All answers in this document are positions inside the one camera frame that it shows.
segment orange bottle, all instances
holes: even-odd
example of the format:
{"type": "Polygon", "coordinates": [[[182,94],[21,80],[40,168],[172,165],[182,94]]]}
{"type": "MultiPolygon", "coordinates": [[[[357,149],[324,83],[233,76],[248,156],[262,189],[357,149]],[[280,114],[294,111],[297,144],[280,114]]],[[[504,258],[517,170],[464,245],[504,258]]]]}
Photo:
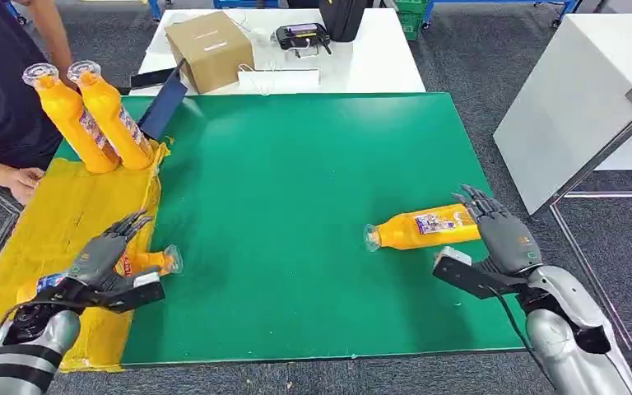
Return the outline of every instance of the orange bottle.
{"type": "Polygon", "coordinates": [[[152,266],[160,267],[162,276],[169,273],[178,274],[183,271],[183,257],[178,247],[171,244],[158,253],[137,253],[132,256],[124,254],[118,260],[116,270],[121,276],[131,276],[152,266]]]}
{"type": "Polygon", "coordinates": [[[365,226],[369,251],[379,247],[417,249],[480,238],[476,223],[462,204],[405,212],[382,225],[365,226]]]}
{"type": "Polygon", "coordinates": [[[59,80],[59,71],[49,63],[36,63],[23,72],[23,82],[35,88],[42,109],[64,135],[91,173],[117,169],[119,158],[81,97],[59,80]]]}
{"type": "Polygon", "coordinates": [[[122,106],[118,90],[100,75],[98,63],[90,60],[76,62],[69,68],[67,76],[81,89],[83,102],[122,158],[123,166],[130,170],[149,167],[154,155],[151,144],[122,106]]]}

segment person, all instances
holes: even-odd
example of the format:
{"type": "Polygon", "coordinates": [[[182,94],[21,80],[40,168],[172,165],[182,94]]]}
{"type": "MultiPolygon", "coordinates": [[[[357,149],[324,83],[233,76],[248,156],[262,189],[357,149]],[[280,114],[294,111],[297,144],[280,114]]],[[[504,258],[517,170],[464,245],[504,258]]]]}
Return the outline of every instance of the person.
{"type": "MultiPolygon", "coordinates": [[[[72,54],[54,0],[15,1],[28,8],[51,63],[71,84],[66,75],[72,54]]],[[[35,90],[21,79],[28,66],[41,62],[47,62],[44,55],[0,0],[0,186],[10,189],[23,205],[62,141],[35,90]]]]}

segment cardboard box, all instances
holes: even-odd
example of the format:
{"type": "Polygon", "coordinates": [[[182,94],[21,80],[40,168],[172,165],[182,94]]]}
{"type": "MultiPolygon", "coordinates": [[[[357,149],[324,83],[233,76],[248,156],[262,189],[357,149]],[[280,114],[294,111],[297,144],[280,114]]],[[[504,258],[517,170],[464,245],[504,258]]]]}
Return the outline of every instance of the cardboard box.
{"type": "Polygon", "coordinates": [[[249,39],[224,12],[173,24],[165,35],[175,61],[187,59],[183,74],[198,93],[238,81],[240,64],[254,68],[249,39]]]}

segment black bag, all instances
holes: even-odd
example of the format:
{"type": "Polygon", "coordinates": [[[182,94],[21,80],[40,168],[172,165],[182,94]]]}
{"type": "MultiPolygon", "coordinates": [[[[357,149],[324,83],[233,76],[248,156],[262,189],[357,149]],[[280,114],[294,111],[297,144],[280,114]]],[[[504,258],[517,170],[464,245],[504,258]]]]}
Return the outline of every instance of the black bag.
{"type": "Polygon", "coordinates": [[[331,40],[347,43],[357,36],[367,0],[321,0],[318,8],[331,40]]]}

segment black shirt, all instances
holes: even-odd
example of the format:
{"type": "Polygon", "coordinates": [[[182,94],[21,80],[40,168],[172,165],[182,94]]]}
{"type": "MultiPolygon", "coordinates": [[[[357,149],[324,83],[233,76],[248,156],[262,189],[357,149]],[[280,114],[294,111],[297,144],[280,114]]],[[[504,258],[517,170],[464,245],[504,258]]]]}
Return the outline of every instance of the black shirt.
{"type": "Polygon", "coordinates": [[[0,163],[47,169],[62,135],[40,106],[35,89],[21,76],[46,62],[32,39],[0,0],[0,163]]]}

